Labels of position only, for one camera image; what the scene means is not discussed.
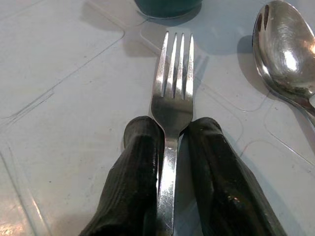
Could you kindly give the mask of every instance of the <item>metal spoon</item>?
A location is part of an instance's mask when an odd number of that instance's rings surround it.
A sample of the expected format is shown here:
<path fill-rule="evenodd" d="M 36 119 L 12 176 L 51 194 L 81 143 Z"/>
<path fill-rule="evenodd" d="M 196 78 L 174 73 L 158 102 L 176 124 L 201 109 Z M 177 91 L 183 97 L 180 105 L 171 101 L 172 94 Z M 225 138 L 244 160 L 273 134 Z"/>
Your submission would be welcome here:
<path fill-rule="evenodd" d="M 284 1 L 265 5 L 252 46 L 257 70 L 271 92 L 305 112 L 315 127 L 310 103 L 315 94 L 315 38 L 300 13 Z"/>

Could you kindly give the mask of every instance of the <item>fork head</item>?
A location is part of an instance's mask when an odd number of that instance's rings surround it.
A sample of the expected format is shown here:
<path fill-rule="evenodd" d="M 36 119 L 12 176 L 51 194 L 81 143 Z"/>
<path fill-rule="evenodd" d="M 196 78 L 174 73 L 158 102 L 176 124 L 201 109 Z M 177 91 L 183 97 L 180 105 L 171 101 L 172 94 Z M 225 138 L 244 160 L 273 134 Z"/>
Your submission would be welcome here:
<path fill-rule="evenodd" d="M 178 136 L 192 120 L 193 115 L 193 36 L 190 35 L 187 75 L 183 78 L 184 67 L 184 34 L 179 49 L 177 76 L 174 78 L 177 52 L 177 34 L 175 34 L 169 70 L 165 76 L 165 60 L 168 44 L 166 32 L 157 67 L 157 75 L 153 87 L 151 111 L 155 121 L 166 135 Z"/>

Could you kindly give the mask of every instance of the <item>black rubber grip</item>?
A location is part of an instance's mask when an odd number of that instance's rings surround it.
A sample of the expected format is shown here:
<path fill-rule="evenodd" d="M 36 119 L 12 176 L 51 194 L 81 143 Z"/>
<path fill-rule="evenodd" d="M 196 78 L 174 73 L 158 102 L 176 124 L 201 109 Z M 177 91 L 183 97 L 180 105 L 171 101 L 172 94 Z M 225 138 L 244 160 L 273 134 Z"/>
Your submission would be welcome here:
<path fill-rule="evenodd" d="M 201 118 L 186 135 L 204 236 L 285 236 L 255 176 L 219 124 Z"/>
<path fill-rule="evenodd" d="M 149 117 L 132 120 L 125 150 L 109 171 L 93 219 L 81 236 L 152 236 L 156 220 L 156 182 L 163 134 Z"/>

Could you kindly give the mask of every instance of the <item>spoon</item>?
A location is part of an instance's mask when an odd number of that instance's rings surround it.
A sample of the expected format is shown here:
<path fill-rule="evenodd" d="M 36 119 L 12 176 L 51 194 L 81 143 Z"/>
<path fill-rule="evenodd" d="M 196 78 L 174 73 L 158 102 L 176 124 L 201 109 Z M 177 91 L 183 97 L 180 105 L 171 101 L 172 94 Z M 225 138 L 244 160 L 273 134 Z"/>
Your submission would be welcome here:
<path fill-rule="evenodd" d="M 268 3 L 256 19 L 252 46 L 270 91 L 305 113 L 315 127 L 315 38 L 301 14 L 284 1 Z"/>

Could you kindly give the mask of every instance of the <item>white table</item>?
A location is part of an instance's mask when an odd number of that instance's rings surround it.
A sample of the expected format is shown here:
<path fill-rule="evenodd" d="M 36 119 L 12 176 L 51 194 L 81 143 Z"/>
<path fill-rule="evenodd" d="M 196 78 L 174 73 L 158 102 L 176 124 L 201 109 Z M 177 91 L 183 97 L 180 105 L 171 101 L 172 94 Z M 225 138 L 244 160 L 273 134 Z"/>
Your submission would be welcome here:
<path fill-rule="evenodd" d="M 204 0 L 194 18 L 156 21 L 132 0 L 0 0 L 0 235 L 85 227 L 125 125 L 149 113 L 166 30 L 194 34 L 194 118 L 219 122 L 288 235 L 315 235 L 315 132 L 253 62 L 267 2 Z M 289 2 L 315 29 L 315 2 Z M 178 165 L 176 235 L 200 236 L 188 160 Z"/>

